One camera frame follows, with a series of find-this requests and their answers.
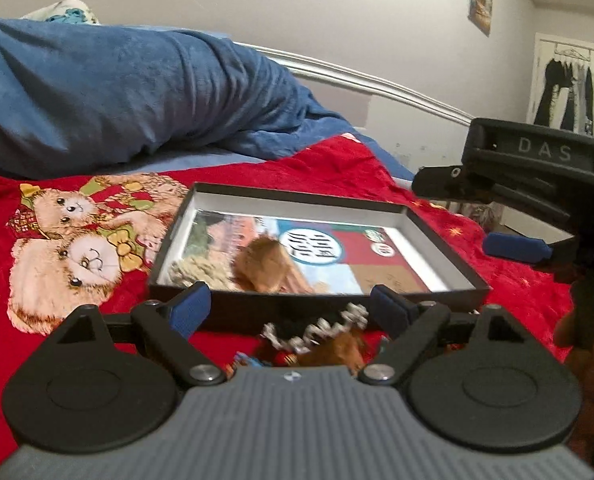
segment black circular pad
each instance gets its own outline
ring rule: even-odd
[[[6,385],[2,407],[18,442],[68,453],[114,449],[147,435],[176,404],[161,366],[114,350],[58,345],[31,357]]]
[[[411,378],[408,401],[460,446],[520,453],[562,442],[581,399],[572,374],[551,356],[495,342],[425,362]]]

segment gray ribbed surface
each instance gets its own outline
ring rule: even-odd
[[[431,434],[388,387],[345,367],[244,368],[230,383],[195,388],[174,417],[131,446],[94,456],[24,447],[0,480],[590,480],[559,446],[493,457]]]

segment clothes hanging on door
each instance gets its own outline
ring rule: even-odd
[[[552,113],[554,111],[554,104],[557,101],[559,89],[565,81],[564,66],[560,61],[551,59],[546,65],[546,84],[543,89],[539,108],[537,108],[537,115],[534,123],[541,126],[550,126],[552,120]]]
[[[568,88],[568,99],[566,101],[566,111],[564,112],[564,118],[559,126],[562,130],[568,130],[569,132],[574,131],[574,78],[573,78],[573,66],[570,63],[566,63],[564,67],[564,73],[566,74],[566,80],[564,81],[563,87]]]
[[[593,86],[590,68],[581,62],[551,59],[534,124],[593,135]]]
[[[586,116],[584,117],[586,128],[584,132],[586,133],[586,135],[591,137],[594,136],[594,114],[592,113],[592,106],[594,104],[593,92],[594,91],[592,88],[592,71],[589,67],[588,72],[586,73],[586,83],[584,88],[584,93],[586,95]]]

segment picture on wall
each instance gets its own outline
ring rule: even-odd
[[[470,0],[468,18],[479,30],[490,36],[490,25],[493,19],[493,0]]]

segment poster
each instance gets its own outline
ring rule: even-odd
[[[468,19],[485,35],[490,36],[493,19],[493,0],[470,0]]]
[[[199,210],[182,257],[222,262],[232,276],[237,253],[259,236],[279,240],[290,257],[290,272],[280,289],[292,294],[369,294],[383,284],[395,292],[428,292],[397,250],[386,230],[376,226],[288,220]]]

